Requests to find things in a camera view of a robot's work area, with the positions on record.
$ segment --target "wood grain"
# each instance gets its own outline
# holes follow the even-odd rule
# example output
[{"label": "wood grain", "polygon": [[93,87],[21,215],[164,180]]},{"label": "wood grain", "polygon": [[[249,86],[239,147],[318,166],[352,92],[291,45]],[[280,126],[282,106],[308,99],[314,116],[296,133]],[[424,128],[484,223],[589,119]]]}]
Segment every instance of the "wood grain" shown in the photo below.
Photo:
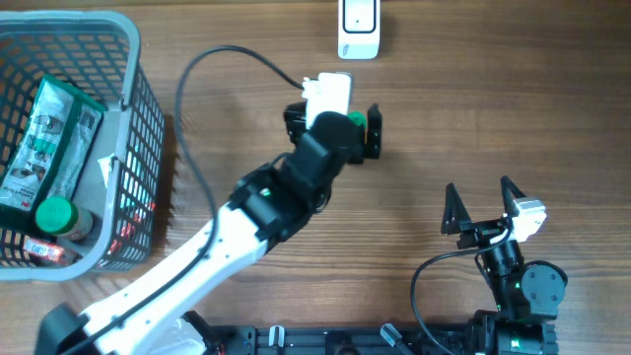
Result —
[{"label": "wood grain", "polygon": [[[564,268],[565,354],[626,354],[631,346],[631,8],[565,1],[414,1],[383,5],[372,61],[336,56],[336,5],[117,7],[143,37],[141,63],[173,112],[176,80],[194,54],[237,44],[294,78],[355,75],[353,109],[379,103],[379,161],[348,167],[328,209],[258,265],[195,308],[214,324],[380,325],[412,322],[413,270],[456,249],[439,225],[454,181],[473,219],[502,212],[509,175],[548,207],[527,259]],[[239,177],[292,147],[282,109],[300,93],[247,57],[224,53],[194,71],[184,104],[187,140],[224,201]],[[141,275],[209,218],[190,170],[167,139],[154,250],[128,274],[64,284],[0,285],[0,353],[30,353],[52,307],[77,310]],[[427,270],[429,320],[466,320],[492,296],[469,258]]]}]

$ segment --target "green bottle cap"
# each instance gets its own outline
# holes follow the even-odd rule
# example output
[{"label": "green bottle cap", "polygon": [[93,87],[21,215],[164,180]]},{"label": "green bottle cap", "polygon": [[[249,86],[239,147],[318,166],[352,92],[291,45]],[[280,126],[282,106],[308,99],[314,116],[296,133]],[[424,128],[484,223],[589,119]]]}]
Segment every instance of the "green bottle cap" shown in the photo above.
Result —
[{"label": "green bottle cap", "polygon": [[348,113],[348,118],[351,119],[351,121],[353,121],[353,123],[355,123],[355,125],[363,125],[364,129],[366,129],[366,116],[364,116],[363,113],[359,112],[359,111],[352,111],[350,113]]},{"label": "green bottle cap", "polygon": [[69,232],[79,219],[74,203],[59,196],[46,198],[35,213],[35,223],[46,233],[53,235]]}]

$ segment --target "robotic arm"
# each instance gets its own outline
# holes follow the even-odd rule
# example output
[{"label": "robotic arm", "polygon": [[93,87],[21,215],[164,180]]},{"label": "robotic arm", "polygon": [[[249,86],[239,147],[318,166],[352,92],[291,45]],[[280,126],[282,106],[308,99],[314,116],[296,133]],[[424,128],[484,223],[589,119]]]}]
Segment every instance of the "robotic arm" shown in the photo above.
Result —
[{"label": "robotic arm", "polygon": [[190,241],[131,285],[78,316],[65,305],[50,312],[41,323],[35,353],[66,353],[68,349],[70,353],[146,353],[170,325],[215,287],[305,227],[328,202],[333,179],[345,164],[379,157],[381,114],[373,106],[368,119],[349,118],[345,113],[350,84],[350,76],[340,73],[322,73],[319,80],[305,83],[308,101],[289,105],[285,111],[295,151],[237,183],[229,201],[219,209],[219,229],[212,246],[172,287],[93,344],[77,346],[187,267],[208,241],[215,221],[209,221]]}]

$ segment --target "green package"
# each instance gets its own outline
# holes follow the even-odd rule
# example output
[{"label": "green package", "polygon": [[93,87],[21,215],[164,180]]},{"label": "green package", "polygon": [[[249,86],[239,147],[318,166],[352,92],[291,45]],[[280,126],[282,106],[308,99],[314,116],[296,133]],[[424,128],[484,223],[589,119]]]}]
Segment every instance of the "green package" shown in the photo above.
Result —
[{"label": "green package", "polygon": [[[24,137],[0,178],[0,227],[32,231],[29,219],[52,187],[55,195],[70,197],[104,111],[81,90],[51,75],[42,78]],[[85,122],[92,123],[88,137]],[[87,142],[85,150],[76,152],[77,141]]]}]

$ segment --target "basket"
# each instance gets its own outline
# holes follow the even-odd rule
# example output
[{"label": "basket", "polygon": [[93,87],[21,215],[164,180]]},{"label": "basket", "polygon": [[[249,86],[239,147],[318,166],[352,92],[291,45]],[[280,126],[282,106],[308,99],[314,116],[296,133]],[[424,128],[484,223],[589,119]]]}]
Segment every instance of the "basket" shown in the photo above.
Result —
[{"label": "basket", "polygon": [[[73,195],[93,213],[95,227],[81,245],[58,241],[83,257],[68,266],[42,264],[23,252],[26,233],[0,224],[0,281],[127,271],[149,256],[165,119],[139,56],[138,30],[118,13],[0,12],[0,176],[22,139],[44,74],[108,108]],[[103,172],[98,160],[106,157]]]}]

